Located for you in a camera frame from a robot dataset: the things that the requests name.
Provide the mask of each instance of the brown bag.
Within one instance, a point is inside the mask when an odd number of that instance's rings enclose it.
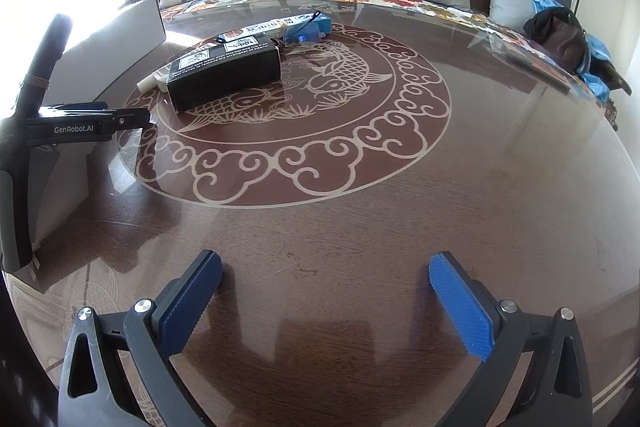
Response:
[[[584,30],[571,26],[553,15],[550,19],[551,31],[544,42],[539,42],[546,49],[558,66],[566,71],[575,71],[584,59],[587,42]]]

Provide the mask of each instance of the black cloth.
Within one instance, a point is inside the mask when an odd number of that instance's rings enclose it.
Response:
[[[623,89],[627,94],[631,95],[631,87],[626,80],[616,71],[611,62],[591,57],[591,67],[589,72],[602,79],[610,90]]]
[[[523,28],[527,37],[535,42],[546,42],[553,31],[552,20],[554,16],[569,26],[582,29],[574,12],[564,6],[558,6],[542,10],[525,22]]]

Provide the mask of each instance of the white wall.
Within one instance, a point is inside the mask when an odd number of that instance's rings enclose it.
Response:
[[[640,172],[640,45],[635,48],[625,78],[633,95],[616,90],[611,93],[611,99],[618,109],[618,137],[636,171]]]
[[[606,44],[624,73],[638,41],[640,0],[580,0],[575,13],[582,27]]]

